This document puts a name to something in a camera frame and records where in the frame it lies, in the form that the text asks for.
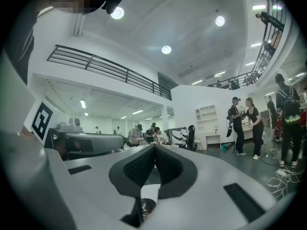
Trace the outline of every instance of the white sneaker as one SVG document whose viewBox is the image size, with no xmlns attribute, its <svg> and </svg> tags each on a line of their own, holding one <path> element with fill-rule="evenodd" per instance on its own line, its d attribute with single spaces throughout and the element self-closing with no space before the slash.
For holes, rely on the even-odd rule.
<svg viewBox="0 0 307 230">
<path fill-rule="evenodd" d="M 295 168 L 297 165 L 297 161 L 292 161 L 291 168 Z"/>
</svg>

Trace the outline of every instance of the black pants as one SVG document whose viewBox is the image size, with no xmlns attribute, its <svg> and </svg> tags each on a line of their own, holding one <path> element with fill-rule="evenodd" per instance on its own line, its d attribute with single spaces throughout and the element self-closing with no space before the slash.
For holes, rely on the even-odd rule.
<svg viewBox="0 0 307 230">
<path fill-rule="evenodd" d="M 271 119 L 272 119 L 272 129 L 275 129 L 276 122 L 277 122 L 277 115 L 276 115 L 276 114 L 273 114 L 273 115 L 271 116 Z"/>
<path fill-rule="evenodd" d="M 297 161 L 297 157 L 299 154 L 299 144 L 301 142 L 300 124 L 283 126 L 283 144 L 282 144 L 282 160 L 283 161 L 286 159 L 287 154 L 288 154 L 290 138 L 293 139 L 292 161 Z"/>
<path fill-rule="evenodd" d="M 255 143 L 254 155 L 260 156 L 261 146 L 263 145 L 262 134 L 263 134 L 263 122 L 261 121 L 253 127 L 253 141 Z"/>
<path fill-rule="evenodd" d="M 242 126 L 234 127 L 234 130 L 236 132 L 237 138 L 236 138 L 236 150 L 239 153 L 243 152 L 243 145 L 244 145 L 244 133 Z"/>
</svg>

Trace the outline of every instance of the black railing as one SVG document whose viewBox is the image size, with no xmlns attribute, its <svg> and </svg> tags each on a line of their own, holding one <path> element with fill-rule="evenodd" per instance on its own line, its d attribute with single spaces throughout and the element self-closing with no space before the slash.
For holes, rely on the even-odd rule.
<svg viewBox="0 0 307 230">
<path fill-rule="evenodd" d="M 271 22 L 266 23 L 263 41 L 252 71 L 211 84 L 209 87 L 228 88 L 231 87 L 231 82 L 243 87 L 257 82 L 275 53 L 282 37 L 286 20 L 285 5 L 281 0 L 267 0 L 266 13 Z"/>
<path fill-rule="evenodd" d="M 82 50 L 55 45 L 47 61 L 102 74 L 172 100 L 170 90 L 156 82 L 118 63 Z"/>
</svg>

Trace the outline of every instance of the ceiling light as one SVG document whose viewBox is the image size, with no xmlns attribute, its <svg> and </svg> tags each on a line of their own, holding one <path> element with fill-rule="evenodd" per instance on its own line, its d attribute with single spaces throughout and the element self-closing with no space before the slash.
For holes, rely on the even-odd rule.
<svg viewBox="0 0 307 230">
<path fill-rule="evenodd" d="M 265 9 L 265 5 L 256 5 L 253 6 L 253 10 L 264 10 Z"/>
<path fill-rule="evenodd" d="M 305 73 L 303 72 L 303 73 L 300 73 L 300 74 L 298 74 L 296 77 L 300 77 L 300 76 L 303 76 Z"/>
<path fill-rule="evenodd" d="M 257 46 L 260 46 L 261 45 L 261 43 L 257 43 L 257 44 L 252 44 L 250 47 L 252 48 L 252 47 L 257 47 Z"/>
<path fill-rule="evenodd" d="M 81 103 L 81 106 L 85 109 L 86 108 L 85 101 L 84 100 L 80 100 L 80 103 Z"/>
<path fill-rule="evenodd" d="M 219 75 L 222 75 L 222 74 L 224 74 L 225 72 L 223 71 L 223 72 L 221 72 L 221 73 L 218 73 L 218 74 L 215 74 L 215 77 L 217 77 L 217 76 L 219 76 Z"/>
<path fill-rule="evenodd" d="M 118 20 L 124 16 L 124 10 L 121 7 L 116 7 L 111 16 L 113 19 Z"/>
<path fill-rule="evenodd" d="M 273 5 L 273 9 L 274 10 L 282 10 L 283 8 L 281 6 L 278 6 L 278 5 Z"/>
<path fill-rule="evenodd" d="M 197 81 L 197 82 L 194 82 L 194 83 L 192 83 L 192 85 L 198 84 L 198 83 L 200 83 L 200 82 L 202 82 L 202 80 L 199 80 L 199 81 Z"/>
<path fill-rule="evenodd" d="M 168 46 L 168 45 L 163 46 L 163 48 L 162 48 L 163 54 L 168 55 L 170 52 L 172 52 L 172 48 L 170 46 Z"/>
<path fill-rule="evenodd" d="M 215 19 L 215 24 L 217 26 L 223 26 L 225 24 L 225 19 L 223 16 L 217 16 Z"/>
<path fill-rule="evenodd" d="M 255 62 L 247 63 L 246 66 L 250 66 L 250 65 L 253 65 L 253 64 L 255 64 Z"/>
<path fill-rule="evenodd" d="M 134 112 L 132 115 L 135 115 L 135 114 L 137 114 L 137 113 L 141 113 L 143 110 L 139 110 L 139 111 L 137 111 L 137 112 Z"/>
<path fill-rule="evenodd" d="M 270 95 L 270 94 L 274 94 L 275 92 L 272 92 L 272 93 L 268 93 L 268 94 L 266 94 L 265 96 L 267 96 L 267 95 Z"/>
</svg>

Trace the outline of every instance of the woman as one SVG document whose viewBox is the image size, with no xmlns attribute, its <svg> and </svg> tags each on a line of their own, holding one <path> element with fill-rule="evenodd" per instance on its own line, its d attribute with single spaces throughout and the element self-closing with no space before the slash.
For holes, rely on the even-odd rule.
<svg viewBox="0 0 307 230">
<path fill-rule="evenodd" d="M 248 107 L 248 110 L 246 112 L 246 116 L 248 116 L 248 124 L 250 125 L 250 121 L 253 121 L 253 124 L 251 125 L 253 127 L 253 140 L 255 143 L 253 160 L 257 160 L 260 156 L 261 146 L 263 145 L 263 121 L 261 120 L 259 112 L 255 107 L 252 98 L 247 98 L 245 100 L 245 104 L 246 107 Z"/>
</svg>

